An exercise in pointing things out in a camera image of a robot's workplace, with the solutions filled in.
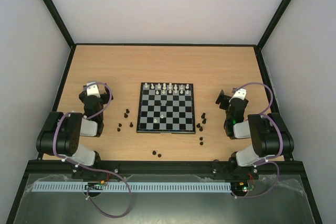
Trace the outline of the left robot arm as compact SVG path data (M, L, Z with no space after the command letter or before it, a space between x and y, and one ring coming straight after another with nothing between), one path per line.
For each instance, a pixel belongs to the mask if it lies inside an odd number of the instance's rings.
M79 94L84 112L49 113L36 140L40 154L58 157L76 168L99 169L98 152L79 143L81 136L100 137L104 128L104 110L113 100L110 87L103 82L88 82Z

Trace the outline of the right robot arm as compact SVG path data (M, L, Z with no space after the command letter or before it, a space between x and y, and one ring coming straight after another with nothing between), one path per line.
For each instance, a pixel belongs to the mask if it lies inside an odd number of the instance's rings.
M294 150L293 138L279 113L249 114L244 119L248 100L245 89L237 90L233 96L222 90L216 104L225 111L224 130L232 140L251 139L251 145L233 152L229 161L229 172L239 178L248 166L256 167L279 156L290 156Z

